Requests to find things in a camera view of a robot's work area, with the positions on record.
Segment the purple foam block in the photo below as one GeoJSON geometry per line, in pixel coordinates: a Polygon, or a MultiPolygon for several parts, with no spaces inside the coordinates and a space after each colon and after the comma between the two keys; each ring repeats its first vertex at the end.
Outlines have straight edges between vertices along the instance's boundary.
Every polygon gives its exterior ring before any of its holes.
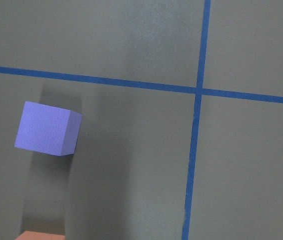
{"type": "Polygon", "coordinates": [[[72,155],[82,117],[72,110],[26,101],[14,146],[53,156],[72,155]]]}

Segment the orange foam block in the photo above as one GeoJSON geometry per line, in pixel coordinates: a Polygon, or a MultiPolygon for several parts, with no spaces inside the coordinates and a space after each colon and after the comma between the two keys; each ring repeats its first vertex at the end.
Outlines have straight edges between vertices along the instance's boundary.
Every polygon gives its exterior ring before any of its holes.
{"type": "Polygon", "coordinates": [[[15,240],[65,240],[64,235],[36,232],[36,231],[25,231],[19,235],[15,240]]]}

